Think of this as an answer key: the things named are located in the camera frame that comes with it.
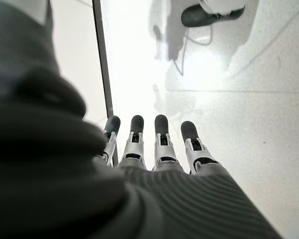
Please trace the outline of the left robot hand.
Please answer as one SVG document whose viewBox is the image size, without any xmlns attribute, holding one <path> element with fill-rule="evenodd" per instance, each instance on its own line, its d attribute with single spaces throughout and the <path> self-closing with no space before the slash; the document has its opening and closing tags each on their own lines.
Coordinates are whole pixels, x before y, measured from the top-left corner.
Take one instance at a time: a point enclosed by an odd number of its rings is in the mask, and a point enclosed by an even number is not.
<svg viewBox="0 0 299 239">
<path fill-rule="evenodd" d="M 84 121 L 85 102 L 59 73 L 47 0 L 0 0 L 0 239 L 278 239 L 202 144 L 181 133 L 190 172 L 155 118 L 155 165 L 136 115 L 122 161 L 120 119 Z"/>
</svg>

